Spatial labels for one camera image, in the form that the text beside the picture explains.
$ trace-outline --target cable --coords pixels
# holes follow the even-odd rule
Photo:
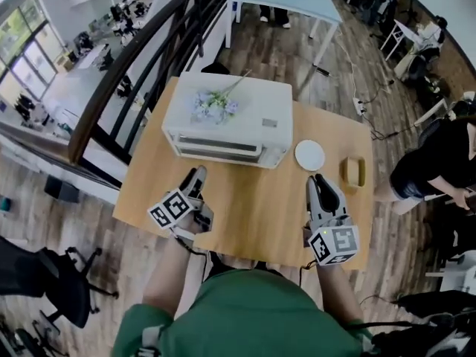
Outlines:
[[[382,90],[382,87],[392,86],[395,83],[394,80],[389,80],[388,83],[385,85],[382,82],[380,82],[379,80],[377,80],[377,79],[375,79],[375,80],[379,83],[379,88],[377,89],[375,95],[373,96],[373,98],[371,100],[368,100],[367,102],[360,102],[361,104],[372,103],[377,98],[377,96],[379,95],[379,92],[380,92],[380,90]]]
[[[370,133],[371,135],[373,136],[372,138],[372,141],[375,141],[375,140],[378,140],[378,141],[383,141],[383,140],[387,140],[389,138],[392,138],[393,136],[397,136],[397,135],[400,135],[402,132],[405,132],[405,131],[408,131],[409,129],[412,129],[415,127],[414,124],[412,124],[411,126],[409,127],[406,127],[404,129],[401,129],[400,131],[395,131],[395,132],[391,132],[390,134],[382,134],[380,131],[377,131],[375,126],[373,125],[373,123],[364,115],[364,112],[367,112],[367,110],[363,111],[362,112],[362,117],[364,118],[365,121],[367,121],[372,129],[370,130]]]
[[[345,330],[357,330],[357,329],[365,329],[370,327],[382,327],[382,326],[390,326],[390,327],[430,327],[428,324],[416,324],[411,323],[410,321],[384,321],[380,323],[363,323],[363,324],[352,324],[345,327]]]
[[[352,62],[352,60],[350,59],[350,55],[349,53],[347,52],[346,48],[344,48],[344,46],[341,45],[340,41],[337,41],[337,38],[342,36],[342,32],[339,30],[339,33],[337,36],[335,36],[335,42],[337,43],[337,45],[339,45],[341,47],[341,49],[344,51],[344,53],[347,55],[347,60],[350,62],[350,67],[352,69],[352,82],[353,82],[353,85],[354,85],[354,94],[352,96],[352,98],[355,98],[356,97],[356,92],[357,92],[357,88],[356,88],[356,79],[354,77],[354,63]]]
[[[201,255],[202,257],[205,257],[205,264],[203,265],[203,272],[202,272],[202,282],[205,278],[205,271],[207,269],[207,259],[208,259],[208,256],[205,254],[205,253],[199,253],[198,251],[195,251],[193,250],[189,245],[187,245],[187,243],[185,243],[181,238],[178,238],[178,237],[174,237],[177,241],[177,243],[183,247],[185,250],[187,250],[189,253],[193,254],[193,255]]]
[[[380,297],[378,295],[371,295],[371,296],[367,296],[363,301],[361,301],[359,306],[361,306],[363,302],[365,302],[367,299],[370,299],[370,298],[378,298],[378,299],[383,300],[383,301],[385,301],[389,304],[395,304],[393,301],[389,301],[389,300],[384,299],[383,297]]]
[[[301,266],[299,268],[299,287],[302,283],[302,278],[303,278],[303,270],[310,270],[314,265],[317,265],[318,261],[317,260],[312,260],[311,262],[307,263],[305,266]]]

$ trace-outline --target person's hand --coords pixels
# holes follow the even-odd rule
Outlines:
[[[458,205],[460,208],[469,210],[469,206],[466,203],[466,197],[469,196],[469,191],[463,188],[456,188],[453,193],[454,203]]]

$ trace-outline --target window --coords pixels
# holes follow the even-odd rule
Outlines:
[[[39,49],[36,41],[30,42],[26,47],[25,56],[30,61],[30,64],[38,71],[41,78],[49,84],[56,75],[56,72]]]
[[[13,76],[11,72],[7,72],[4,79],[0,82],[0,96],[2,100],[6,100],[12,106],[15,106],[16,100],[20,93],[30,97],[20,82]]]
[[[45,25],[35,38],[52,62],[62,53],[60,41],[58,41],[58,38],[54,35],[49,24]]]
[[[0,26],[0,57],[4,62],[12,60],[30,36],[30,30],[18,9],[14,10]]]
[[[46,91],[47,86],[40,80],[34,69],[28,64],[24,57],[18,58],[13,66],[13,73],[23,82],[25,86],[40,99]]]
[[[37,29],[40,24],[45,21],[45,15],[39,6],[38,0],[25,0],[25,2],[20,5],[20,10],[31,31]]]

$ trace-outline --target green shirt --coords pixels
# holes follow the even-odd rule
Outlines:
[[[261,270],[234,270],[205,281],[188,312],[173,320],[137,304],[122,320],[112,355],[141,347],[142,330],[162,325],[164,357],[354,357],[358,335],[344,330],[293,282]]]

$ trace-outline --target black shirt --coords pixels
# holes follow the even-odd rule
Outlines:
[[[468,121],[445,121],[418,149],[407,153],[396,167],[425,196],[441,194],[428,181],[442,176],[454,187],[468,187],[476,181],[476,157],[469,160]]]

